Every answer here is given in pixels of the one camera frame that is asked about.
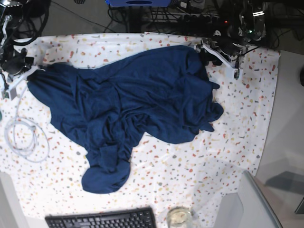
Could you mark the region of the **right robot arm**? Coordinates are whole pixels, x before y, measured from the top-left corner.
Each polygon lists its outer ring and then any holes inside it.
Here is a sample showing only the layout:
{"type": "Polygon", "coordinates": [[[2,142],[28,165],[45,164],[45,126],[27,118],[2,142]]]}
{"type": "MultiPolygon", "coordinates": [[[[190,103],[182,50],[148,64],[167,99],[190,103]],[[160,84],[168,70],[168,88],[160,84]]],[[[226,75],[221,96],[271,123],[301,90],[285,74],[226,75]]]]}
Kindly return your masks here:
{"type": "Polygon", "coordinates": [[[10,75],[31,69],[26,45],[42,35],[48,17],[49,0],[2,0],[0,2],[0,68],[10,75]]]}

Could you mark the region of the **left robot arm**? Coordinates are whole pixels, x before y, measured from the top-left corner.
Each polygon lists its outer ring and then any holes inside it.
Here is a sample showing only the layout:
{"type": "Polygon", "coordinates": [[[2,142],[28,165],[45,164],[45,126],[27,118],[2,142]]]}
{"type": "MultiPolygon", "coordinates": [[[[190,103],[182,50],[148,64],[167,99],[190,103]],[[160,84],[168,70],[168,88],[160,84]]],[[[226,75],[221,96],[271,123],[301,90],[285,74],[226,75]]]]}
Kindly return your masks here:
{"type": "Polygon", "coordinates": [[[208,34],[196,46],[214,65],[240,69],[251,41],[266,35],[265,10],[261,1],[225,0],[210,16],[208,34]]]}

